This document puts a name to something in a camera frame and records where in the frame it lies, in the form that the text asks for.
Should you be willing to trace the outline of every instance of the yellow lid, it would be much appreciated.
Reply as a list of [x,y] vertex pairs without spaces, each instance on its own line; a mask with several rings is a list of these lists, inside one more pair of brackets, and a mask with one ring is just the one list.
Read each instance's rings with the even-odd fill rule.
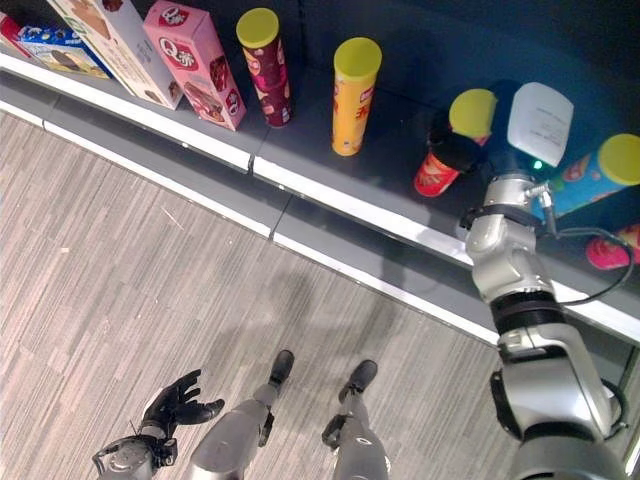
[[461,93],[449,109],[451,128],[465,137],[486,137],[491,133],[497,102],[493,92],[484,88],[474,88]]
[[375,77],[382,64],[382,50],[370,38],[355,37],[342,43],[333,57],[336,72],[353,81]]
[[245,12],[236,25],[240,43],[248,48],[262,48],[278,36],[278,16],[268,8],[254,8]]
[[640,137],[621,133],[609,138],[598,150],[598,165],[616,183],[640,184]]

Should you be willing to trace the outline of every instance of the pink package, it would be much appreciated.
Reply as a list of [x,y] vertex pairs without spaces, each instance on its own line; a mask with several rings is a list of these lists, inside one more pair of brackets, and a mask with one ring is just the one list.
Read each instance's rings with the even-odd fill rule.
[[235,131],[247,110],[209,12],[160,0],[144,30],[198,115]]

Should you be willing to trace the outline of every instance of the white shelf edge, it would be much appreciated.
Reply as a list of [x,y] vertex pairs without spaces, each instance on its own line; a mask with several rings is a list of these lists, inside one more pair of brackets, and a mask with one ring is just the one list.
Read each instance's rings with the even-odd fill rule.
[[251,154],[228,145],[216,138],[182,125],[159,113],[128,102],[98,88],[68,78],[64,75],[39,67],[28,61],[0,52],[0,67],[3,69],[43,83],[55,90],[65,92],[80,100],[91,103],[122,117],[128,118],[163,135],[174,138],[182,144],[194,147],[214,157],[220,158],[244,171],[249,168]]
[[[587,294],[561,283],[555,281],[551,283],[559,302],[587,297]],[[636,345],[640,345],[640,319],[636,317],[621,312],[600,300],[595,300],[584,305],[567,306],[565,308],[577,313],[581,317],[588,318],[594,325],[599,325],[607,330],[617,332],[625,338],[633,340]]]
[[86,148],[87,150],[95,153],[96,155],[106,158],[107,160],[115,163],[116,165],[119,165],[120,167],[125,168],[126,170],[129,170],[137,175],[140,175],[141,177],[144,177],[147,180],[153,183],[156,183],[174,193],[177,193],[178,195],[181,195],[187,198],[188,200],[191,200],[192,202],[203,206],[208,210],[216,212],[222,217],[229,219],[233,222],[236,222],[262,235],[263,237],[268,238],[269,235],[271,234],[271,229],[267,225],[260,223],[256,220],[253,220],[252,218],[249,218],[245,215],[242,215],[236,212],[235,210],[229,207],[226,207],[212,200],[211,198],[196,192],[195,190],[185,187],[184,185],[174,180],[171,180],[170,178],[160,175],[159,173],[154,172],[151,169],[143,167],[142,165],[139,165],[136,162],[123,157],[122,155],[119,155],[115,152],[112,152],[111,150],[101,147],[100,145],[93,143],[79,135],[76,135],[75,133],[70,132],[62,127],[59,127],[58,125],[55,125],[48,120],[44,121],[44,129],[47,132],[58,135],[59,137],[62,137],[65,140],[68,140],[83,148]]
[[465,252],[463,241],[407,217],[294,173],[260,156],[256,156],[254,159],[253,172],[284,188],[298,192],[305,197],[352,217],[359,218],[393,235],[435,250],[460,263],[473,264],[471,258]]
[[498,342],[498,334],[496,332],[493,332],[488,328],[467,320],[466,318],[461,317],[460,315],[457,315],[434,303],[428,302],[427,300],[406,292],[401,288],[384,282],[379,278],[376,278],[373,275],[370,275],[362,270],[351,267],[346,263],[329,257],[328,255],[325,255],[313,248],[307,247],[306,245],[299,243],[289,237],[286,237],[278,233],[277,231],[273,236],[273,241],[277,245],[297,252],[300,255],[303,255],[311,260],[325,265],[326,267],[331,268],[332,270],[340,272],[354,279],[356,282],[362,283],[373,288],[374,290],[385,293],[386,295],[389,295],[396,300],[406,303],[407,305],[411,305],[412,307],[425,312],[432,317],[435,317],[447,326],[464,331],[469,335],[490,345],[496,345]]
[[16,117],[19,117],[29,123],[32,123],[36,127],[43,128],[42,118],[32,113],[29,113],[26,110],[22,110],[21,108],[15,107],[10,103],[0,100],[0,110],[4,110],[5,112],[10,113],[11,115],[15,115]]

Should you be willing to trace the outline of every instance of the gray floor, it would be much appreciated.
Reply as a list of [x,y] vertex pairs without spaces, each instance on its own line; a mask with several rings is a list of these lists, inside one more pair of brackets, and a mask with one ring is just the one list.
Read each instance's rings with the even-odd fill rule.
[[[283,347],[296,364],[248,479],[331,478],[320,433],[365,357],[380,364],[365,399],[394,479],[505,477],[517,445],[494,419],[493,349],[1,122],[2,478],[92,479],[91,455],[130,434],[159,387],[202,368],[202,398],[232,406]],[[206,430],[180,427],[178,463],[157,478],[185,478]]]

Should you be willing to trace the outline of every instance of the blue snack box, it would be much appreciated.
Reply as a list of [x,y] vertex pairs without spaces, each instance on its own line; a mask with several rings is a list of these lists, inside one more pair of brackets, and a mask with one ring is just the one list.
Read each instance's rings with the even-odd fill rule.
[[112,78],[107,67],[69,28],[27,25],[18,35],[20,44],[52,70]]

